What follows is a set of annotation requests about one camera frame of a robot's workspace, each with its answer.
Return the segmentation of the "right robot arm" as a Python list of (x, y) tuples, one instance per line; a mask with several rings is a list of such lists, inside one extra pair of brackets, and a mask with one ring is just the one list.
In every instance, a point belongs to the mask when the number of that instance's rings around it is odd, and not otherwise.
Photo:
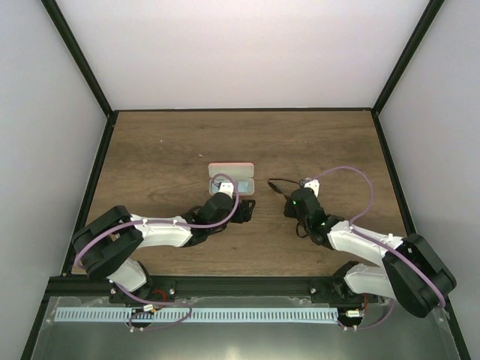
[(366, 293), (394, 299), (408, 313), (424, 318), (434, 308), (445, 307), (457, 286), (455, 276), (423, 236), (401, 237), (354, 226), (325, 213), (317, 193), (309, 187), (286, 196), (283, 214), (296, 219), (315, 245), (365, 261), (338, 271), (340, 278), (333, 283), (333, 292), (342, 302)]

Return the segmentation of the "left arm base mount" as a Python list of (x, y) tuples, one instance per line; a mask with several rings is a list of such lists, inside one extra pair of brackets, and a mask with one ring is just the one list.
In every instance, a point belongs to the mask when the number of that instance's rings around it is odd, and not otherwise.
[[(109, 295), (110, 304), (124, 305), (144, 305), (145, 302), (137, 301), (126, 295), (114, 283), (112, 291)], [(134, 296), (143, 299), (148, 303), (151, 302), (173, 302), (176, 297), (176, 280), (173, 277), (162, 277), (154, 275), (147, 280), (147, 283), (140, 289), (132, 292)]]

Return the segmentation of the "pink glasses case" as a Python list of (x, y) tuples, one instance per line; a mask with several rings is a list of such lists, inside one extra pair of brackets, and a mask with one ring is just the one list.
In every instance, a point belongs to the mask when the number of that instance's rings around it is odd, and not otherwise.
[(229, 182), (223, 174), (228, 175), (237, 185), (239, 181), (247, 181), (251, 190), (247, 196), (252, 196), (255, 191), (254, 170), (253, 163), (210, 163), (208, 176), (210, 184), (214, 181)]

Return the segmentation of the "light blue cleaning cloth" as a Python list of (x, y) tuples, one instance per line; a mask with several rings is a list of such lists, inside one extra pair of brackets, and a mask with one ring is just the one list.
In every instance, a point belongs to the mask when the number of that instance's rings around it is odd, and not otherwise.
[[(213, 181), (210, 184), (210, 188), (209, 188), (210, 194), (217, 193), (219, 188), (220, 188), (221, 183), (222, 183), (222, 181)], [(251, 186), (250, 186), (250, 183), (248, 181), (239, 181), (238, 182), (238, 192), (241, 195), (247, 196), (248, 194), (250, 194), (251, 193), (250, 187)]]

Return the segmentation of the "black sunglasses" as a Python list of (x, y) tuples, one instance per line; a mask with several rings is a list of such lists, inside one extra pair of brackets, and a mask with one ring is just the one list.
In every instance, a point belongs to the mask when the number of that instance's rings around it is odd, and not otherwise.
[(286, 178), (269, 178), (267, 180), (267, 185), (276, 193), (282, 195), (285, 199), (287, 199), (290, 195), (286, 193), (280, 186), (280, 183), (296, 185), (297, 187), (301, 186), (300, 181), (294, 181)]

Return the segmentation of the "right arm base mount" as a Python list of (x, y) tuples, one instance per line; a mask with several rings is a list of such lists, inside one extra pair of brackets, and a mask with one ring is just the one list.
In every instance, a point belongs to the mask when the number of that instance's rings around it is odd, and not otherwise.
[(307, 288), (313, 303), (325, 303), (331, 307), (360, 307), (365, 300), (362, 294), (354, 293), (340, 277), (312, 277)]

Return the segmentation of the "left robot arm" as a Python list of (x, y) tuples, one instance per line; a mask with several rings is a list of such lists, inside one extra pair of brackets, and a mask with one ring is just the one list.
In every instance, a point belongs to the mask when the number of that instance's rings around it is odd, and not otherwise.
[(250, 221), (256, 202), (215, 193), (204, 205), (171, 218), (140, 217), (117, 205), (76, 232), (71, 244), (74, 265), (94, 281), (107, 279), (138, 303), (153, 294), (146, 267), (131, 259), (140, 248), (167, 246), (189, 248), (224, 231), (230, 223)]

